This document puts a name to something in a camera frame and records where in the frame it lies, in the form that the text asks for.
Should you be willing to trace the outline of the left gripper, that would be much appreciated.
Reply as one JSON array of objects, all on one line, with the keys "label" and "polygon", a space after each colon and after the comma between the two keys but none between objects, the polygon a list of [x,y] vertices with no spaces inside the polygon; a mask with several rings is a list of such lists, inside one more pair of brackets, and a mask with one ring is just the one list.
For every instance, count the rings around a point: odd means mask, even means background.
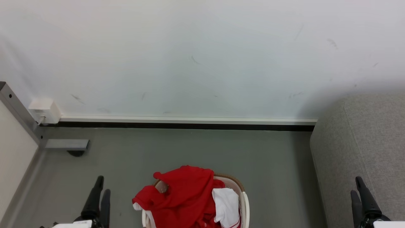
[{"label": "left gripper", "polygon": [[52,228],[109,228],[110,225],[110,189],[106,189],[100,203],[104,177],[98,176],[81,211],[83,220],[73,223],[54,223]]}]

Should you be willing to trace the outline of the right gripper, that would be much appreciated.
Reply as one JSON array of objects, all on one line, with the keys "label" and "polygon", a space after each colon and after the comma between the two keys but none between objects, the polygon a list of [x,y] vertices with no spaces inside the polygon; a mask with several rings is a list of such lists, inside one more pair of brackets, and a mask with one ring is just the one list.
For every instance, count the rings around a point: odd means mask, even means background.
[{"label": "right gripper", "polygon": [[360,176],[355,178],[357,191],[351,190],[353,226],[355,228],[404,228],[405,221],[391,221],[382,212]]}]

